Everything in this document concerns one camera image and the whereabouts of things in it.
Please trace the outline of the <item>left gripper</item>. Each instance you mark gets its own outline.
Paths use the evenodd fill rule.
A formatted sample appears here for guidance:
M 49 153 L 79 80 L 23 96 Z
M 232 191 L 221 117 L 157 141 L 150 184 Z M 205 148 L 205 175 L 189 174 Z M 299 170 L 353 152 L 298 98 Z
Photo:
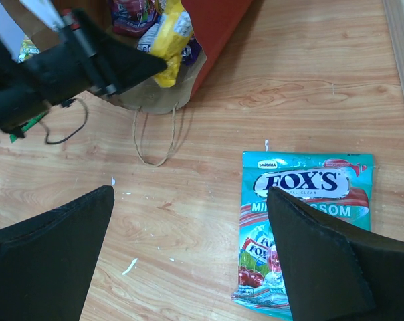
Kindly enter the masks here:
M 163 58 L 101 30 L 82 9 L 65 10 L 63 43 L 18 63 L 0 40 L 0 130 L 24 138 L 23 127 L 89 88 L 119 95 L 166 70 Z

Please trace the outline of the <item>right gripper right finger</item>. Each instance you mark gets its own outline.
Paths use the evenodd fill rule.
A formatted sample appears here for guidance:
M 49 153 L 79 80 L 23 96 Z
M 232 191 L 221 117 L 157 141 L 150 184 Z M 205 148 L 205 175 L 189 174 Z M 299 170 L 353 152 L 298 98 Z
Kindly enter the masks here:
M 267 207 L 293 320 L 404 320 L 404 241 L 277 187 Z

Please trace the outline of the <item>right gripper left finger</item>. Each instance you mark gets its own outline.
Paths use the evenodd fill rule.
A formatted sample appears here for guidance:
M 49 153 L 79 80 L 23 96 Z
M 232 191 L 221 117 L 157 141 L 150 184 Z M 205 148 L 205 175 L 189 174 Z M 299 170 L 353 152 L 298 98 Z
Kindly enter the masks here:
M 114 206 L 104 185 L 0 229 L 0 320 L 79 320 Z

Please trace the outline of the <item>red brown paper bag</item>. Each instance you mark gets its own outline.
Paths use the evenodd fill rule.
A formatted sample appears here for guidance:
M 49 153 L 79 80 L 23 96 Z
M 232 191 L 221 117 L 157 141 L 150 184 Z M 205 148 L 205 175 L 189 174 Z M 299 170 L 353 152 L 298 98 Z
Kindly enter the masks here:
M 59 40 L 40 17 L 20 1 L 0 1 L 12 20 L 40 50 L 56 45 Z M 137 45 L 137 39 L 113 32 L 113 11 L 124 9 L 127 1 L 51 1 L 58 12 L 63 9 L 83 9 L 90 18 L 115 39 Z M 119 96 L 107 98 L 92 94 L 128 110 L 150 114 L 168 114 L 182 108 L 198 90 L 223 48 L 253 1 L 197 0 L 180 1 L 190 15 L 195 35 L 183 50 L 183 60 L 176 84 L 161 88 L 150 78 Z

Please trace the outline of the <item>teal candy packet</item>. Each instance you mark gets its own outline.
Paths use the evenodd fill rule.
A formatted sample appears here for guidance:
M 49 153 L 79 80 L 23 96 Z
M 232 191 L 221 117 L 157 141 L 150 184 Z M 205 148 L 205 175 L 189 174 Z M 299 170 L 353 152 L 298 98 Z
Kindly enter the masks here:
M 349 242 L 316 221 L 371 228 L 371 154 L 245 152 L 232 300 L 285 320 L 373 307 Z

